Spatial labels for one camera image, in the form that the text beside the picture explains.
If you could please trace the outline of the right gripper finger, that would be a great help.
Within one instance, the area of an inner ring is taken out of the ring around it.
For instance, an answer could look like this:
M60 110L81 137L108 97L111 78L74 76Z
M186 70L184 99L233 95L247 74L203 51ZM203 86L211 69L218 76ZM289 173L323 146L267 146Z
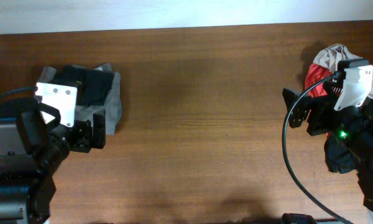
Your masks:
M297 101L298 97L300 96L300 92L297 92L295 90L291 90L288 88L284 88L282 90L282 96L283 96L287 109L291 109L292 105ZM310 100L311 100L311 96L305 95L298 101L298 103L296 104L296 108L307 104Z
M308 109L294 108L290 113L288 125L291 128L299 128L302 125L302 122L307 119L309 112Z

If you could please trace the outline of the dark green t-shirt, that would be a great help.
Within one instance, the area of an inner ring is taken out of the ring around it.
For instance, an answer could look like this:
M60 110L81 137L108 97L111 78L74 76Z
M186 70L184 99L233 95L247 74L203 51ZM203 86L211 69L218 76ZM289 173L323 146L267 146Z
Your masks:
M66 65L55 75L57 80L81 82L80 106L103 106L112 88L114 74L101 70Z

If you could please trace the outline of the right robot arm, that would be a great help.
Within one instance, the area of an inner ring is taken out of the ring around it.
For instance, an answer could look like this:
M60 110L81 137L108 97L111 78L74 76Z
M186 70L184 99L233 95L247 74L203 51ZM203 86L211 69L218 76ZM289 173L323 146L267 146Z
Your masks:
M316 199L298 180L287 155L287 129L298 128L307 121L310 136L330 133L357 160L358 184L364 194L363 205L373 212L373 114L363 106L338 106L337 102L349 93L345 87L321 80L327 94L313 98L307 91L297 93L283 89L287 114L282 128L282 153L288 173L297 187L318 207L342 223L347 220Z

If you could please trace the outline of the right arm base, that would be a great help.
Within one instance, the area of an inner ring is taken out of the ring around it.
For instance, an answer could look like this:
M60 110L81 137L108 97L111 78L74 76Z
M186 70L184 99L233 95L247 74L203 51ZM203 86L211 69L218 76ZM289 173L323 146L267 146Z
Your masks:
M343 224L335 219L315 220L311 215L298 213L284 213L280 220L281 224Z

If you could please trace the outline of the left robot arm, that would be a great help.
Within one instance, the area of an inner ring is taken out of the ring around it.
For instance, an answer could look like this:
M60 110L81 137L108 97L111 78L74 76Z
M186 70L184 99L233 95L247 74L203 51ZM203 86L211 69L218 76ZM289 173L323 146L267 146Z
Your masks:
M58 109L34 98L0 105L0 223L45 223L56 192L53 175L69 153L106 143L106 114L66 126Z

